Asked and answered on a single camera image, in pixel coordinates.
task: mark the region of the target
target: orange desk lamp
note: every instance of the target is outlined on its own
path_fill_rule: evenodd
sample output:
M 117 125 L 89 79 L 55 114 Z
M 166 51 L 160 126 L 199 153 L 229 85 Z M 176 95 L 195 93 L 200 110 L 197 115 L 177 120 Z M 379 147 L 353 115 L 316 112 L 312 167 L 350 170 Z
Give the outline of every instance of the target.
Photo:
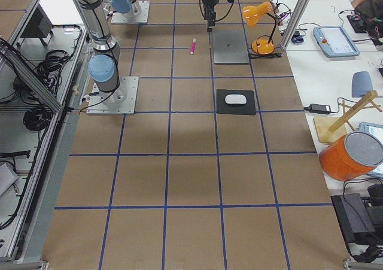
M 265 14 L 274 19 L 274 28 L 269 36 L 269 39 L 267 40 L 266 38 L 258 38 L 251 44 L 251 48 L 255 53 L 271 54 L 274 51 L 272 37 L 276 29 L 276 18 L 269 14 L 271 10 L 272 6 L 270 2 L 264 2 L 257 7 L 250 5 L 242 9 L 242 14 L 244 15 L 246 24 L 251 28 L 255 27 L 255 25 L 258 24 L 260 18 Z

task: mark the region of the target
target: tablet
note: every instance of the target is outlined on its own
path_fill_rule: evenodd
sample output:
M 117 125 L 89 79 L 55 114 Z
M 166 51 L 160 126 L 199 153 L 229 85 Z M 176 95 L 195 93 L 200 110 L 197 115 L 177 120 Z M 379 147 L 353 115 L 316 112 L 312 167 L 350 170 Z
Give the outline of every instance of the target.
M 359 130 L 375 136 L 381 143 L 383 143 L 383 125 L 361 122 L 359 124 Z M 376 169 L 368 174 L 373 177 L 383 178 L 383 164 L 380 164 Z
M 341 26 L 316 26 L 315 39 L 328 57 L 358 56 L 359 50 Z

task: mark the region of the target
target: lamp shade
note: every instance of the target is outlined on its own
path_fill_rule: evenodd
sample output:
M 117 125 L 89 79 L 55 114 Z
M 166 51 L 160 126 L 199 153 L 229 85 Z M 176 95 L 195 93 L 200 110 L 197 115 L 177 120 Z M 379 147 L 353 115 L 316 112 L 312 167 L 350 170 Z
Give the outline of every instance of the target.
M 359 71 L 352 76 L 351 96 L 353 98 L 362 98 L 371 90 L 371 77 L 367 71 Z
M 253 27 L 258 24 L 258 21 L 262 16 L 270 12 L 272 9 L 270 2 L 263 2 L 259 6 L 255 7 L 253 5 L 246 6 L 242 9 L 246 24 L 249 27 Z

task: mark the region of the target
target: lamp arm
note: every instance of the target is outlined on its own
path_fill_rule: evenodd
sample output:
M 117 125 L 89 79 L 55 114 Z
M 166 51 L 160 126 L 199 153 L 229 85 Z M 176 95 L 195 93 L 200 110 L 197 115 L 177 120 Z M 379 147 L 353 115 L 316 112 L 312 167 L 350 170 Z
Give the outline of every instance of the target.
M 275 29 L 276 29 L 276 17 L 274 17 L 273 15 L 271 15 L 271 14 L 269 14 L 269 13 L 266 13 L 266 14 L 267 14 L 269 17 L 271 17 L 271 18 L 274 19 L 274 28 L 273 28 L 273 30 L 272 30 L 272 32 L 271 32 L 271 34 L 270 34 L 269 41 L 268 41 L 268 43 L 270 43 L 271 40 L 272 40 L 272 37 L 273 37 L 273 35 L 274 35 Z

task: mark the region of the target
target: gray lid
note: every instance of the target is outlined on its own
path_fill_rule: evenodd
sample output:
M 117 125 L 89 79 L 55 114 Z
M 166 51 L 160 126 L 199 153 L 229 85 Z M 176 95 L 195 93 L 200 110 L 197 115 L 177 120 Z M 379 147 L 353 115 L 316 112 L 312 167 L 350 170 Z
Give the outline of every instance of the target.
M 345 138 L 348 155 L 364 166 L 378 166 L 383 162 L 383 145 L 365 132 L 354 131 Z

